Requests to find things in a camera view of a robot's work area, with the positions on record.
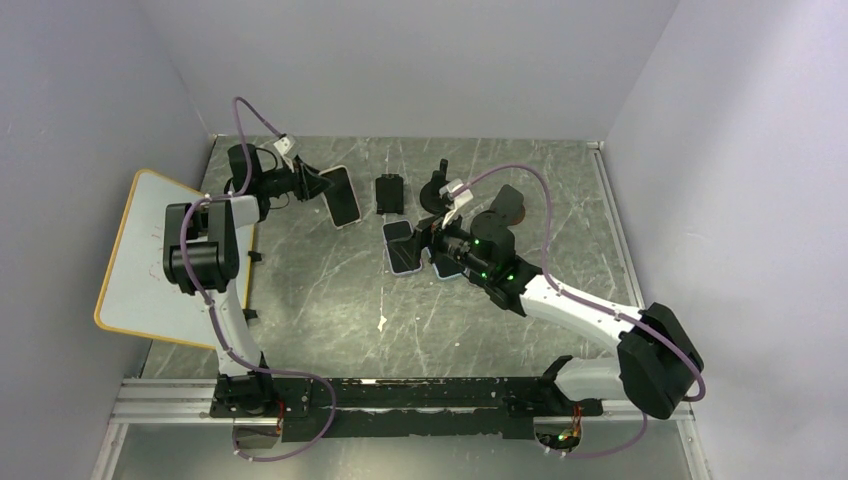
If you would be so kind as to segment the phone with beige case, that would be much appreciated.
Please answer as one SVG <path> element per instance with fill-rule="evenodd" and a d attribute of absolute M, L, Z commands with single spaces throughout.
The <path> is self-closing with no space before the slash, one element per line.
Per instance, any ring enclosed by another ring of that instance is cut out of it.
<path fill-rule="evenodd" d="M 332 224 L 335 228 L 341 229 L 359 222 L 362 218 L 362 212 L 348 169 L 343 165 L 330 169 L 338 171 L 340 182 L 337 186 L 339 191 L 332 198 L 324 197 L 324 201 L 330 213 Z"/>

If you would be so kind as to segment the phone with lilac case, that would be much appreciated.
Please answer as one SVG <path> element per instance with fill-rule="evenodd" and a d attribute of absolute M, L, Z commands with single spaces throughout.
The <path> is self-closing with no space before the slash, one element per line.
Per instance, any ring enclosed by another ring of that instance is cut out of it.
<path fill-rule="evenodd" d="M 388 222 L 382 227 L 389 270 L 396 276 L 418 272 L 422 268 L 420 252 L 414 251 L 414 234 L 408 220 Z"/>

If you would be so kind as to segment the phone with light blue case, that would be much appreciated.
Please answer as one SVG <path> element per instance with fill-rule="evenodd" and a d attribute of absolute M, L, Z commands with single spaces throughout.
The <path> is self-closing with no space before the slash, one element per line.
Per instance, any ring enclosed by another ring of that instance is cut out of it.
<path fill-rule="evenodd" d="M 466 268 L 447 256 L 438 254 L 432 262 L 436 276 L 439 280 L 449 280 L 461 277 L 466 273 Z"/>

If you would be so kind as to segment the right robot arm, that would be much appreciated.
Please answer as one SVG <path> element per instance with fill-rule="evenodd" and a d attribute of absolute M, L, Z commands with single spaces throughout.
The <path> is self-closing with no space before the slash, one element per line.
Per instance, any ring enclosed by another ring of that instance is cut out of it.
<path fill-rule="evenodd" d="M 703 362 L 675 314 L 653 303 L 645 309 L 602 300 L 570 287 L 515 251 L 505 226 L 441 227 L 427 221 L 388 242 L 407 263 L 424 251 L 461 266 L 503 310 L 575 331 L 609 357 L 566 360 L 539 391 L 550 413 L 565 413 L 577 401 L 627 400 L 644 414 L 667 419 L 682 402 L 706 394 Z"/>

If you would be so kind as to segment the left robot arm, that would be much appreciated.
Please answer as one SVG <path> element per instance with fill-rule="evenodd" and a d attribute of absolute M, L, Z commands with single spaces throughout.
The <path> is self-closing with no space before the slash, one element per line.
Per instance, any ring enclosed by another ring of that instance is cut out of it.
<path fill-rule="evenodd" d="M 231 147 L 227 152 L 231 178 L 224 193 L 165 209 L 165 277 L 182 293 L 201 298 L 218 358 L 211 411 L 235 417 L 286 411 L 273 372 L 249 331 L 250 311 L 242 306 L 237 288 L 241 264 L 262 256 L 252 250 L 241 252 L 238 231 L 264 221 L 274 198 L 310 200 L 336 185 L 299 157 L 286 160 L 277 151 L 270 153 L 274 168 L 264 170 L 261 151 L 250 143 Z"/>

